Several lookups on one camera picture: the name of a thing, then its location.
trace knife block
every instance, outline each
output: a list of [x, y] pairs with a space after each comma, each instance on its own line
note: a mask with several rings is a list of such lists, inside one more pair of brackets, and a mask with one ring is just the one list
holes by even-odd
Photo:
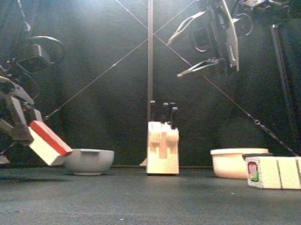
[[179, 174], [179, 130], [167, 123], [148, 123], [147, 174]]

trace white bowl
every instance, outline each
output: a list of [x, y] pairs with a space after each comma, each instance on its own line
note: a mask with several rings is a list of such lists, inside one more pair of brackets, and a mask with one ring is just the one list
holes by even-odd
[[111, 168], [112, 160], [113, 151], [72, 149], [63, 165], [75, 175], [100, 175]]
[[267, 153], [267, 149], [215, 149], [210, 151], [212, 170], [220, 178], [247, 179], [247, 166], [243, 154]]

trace gray bowl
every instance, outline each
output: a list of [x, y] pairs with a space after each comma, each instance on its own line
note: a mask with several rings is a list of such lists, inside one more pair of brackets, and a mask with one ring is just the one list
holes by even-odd
[[63, 165], [75, 175], [100, 175], [111, 168], [112, 160], [113, 151], [72, 149]]

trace black floor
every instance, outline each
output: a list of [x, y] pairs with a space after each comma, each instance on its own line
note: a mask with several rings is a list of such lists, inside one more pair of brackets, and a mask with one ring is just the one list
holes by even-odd
[[301, 192], [182, 171], [147, 176], [111, 168], [73, 176], [64, 168], [0, 168], [0, 224], [301, 224]]

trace knife handle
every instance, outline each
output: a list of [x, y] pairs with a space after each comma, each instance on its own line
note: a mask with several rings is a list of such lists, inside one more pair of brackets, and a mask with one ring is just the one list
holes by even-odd
[[150, 102], [150, 121], [155, 120], [155, 100]]
[[176, 129], [176, 121], [175, 121], [176, 113], [178, 113], [178, 107], [172, 107], [171, 113], [170, 113], [170, 127], [171, 127], [171, 130]]
[[160, 115], [160, 124], [164, 124], [167, 121], [167, 116], [170, 113], [170, 106], [168, 103], [163, 103], [163, 107], [162, 107], [162, 115]]
[[171, 112], [172, 112], [172, 108], [175, 107], [175, 103], [170, 102], [170, 111], [168, 111], [168, 116], [171, 117]]

